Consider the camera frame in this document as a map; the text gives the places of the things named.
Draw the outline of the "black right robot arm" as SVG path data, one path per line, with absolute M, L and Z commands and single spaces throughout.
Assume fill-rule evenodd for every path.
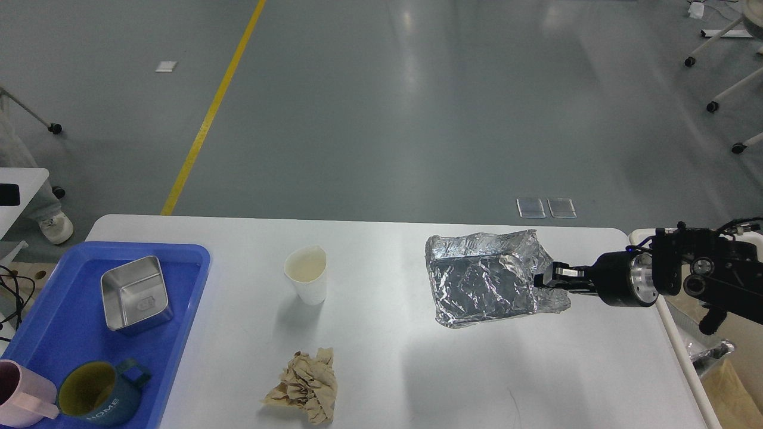
M 596 296 L 610 306 L 649 307 L 682 291 L 708 310 L 700 332 L 717 332 L 728 314 L 760 324 L 762 265 L 755 244 L 741 241 L 760 231 L 761 217 L 738 218 L 719 228 L 657 228 L 622 251 L 603 253 L 591 266 L 553 262 L 534 275 L 534 286 Z

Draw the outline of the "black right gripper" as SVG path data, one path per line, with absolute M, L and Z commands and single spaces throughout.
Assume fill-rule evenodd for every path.
M 600 255 L 593 265 L 593 281 L 590 269 L 553 262 L 534 275 L 534 287 L 599 296 L 611 306 L 650 307 L 656 303 L 659 293 L 652 281 L 652 257 L 648 253 L 621 251 Z

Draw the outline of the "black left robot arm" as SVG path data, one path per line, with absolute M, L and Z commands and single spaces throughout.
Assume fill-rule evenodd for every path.
M 17 207 L 21 204 L 21 191 L 17 183 L 0 184 L 0 206 Z

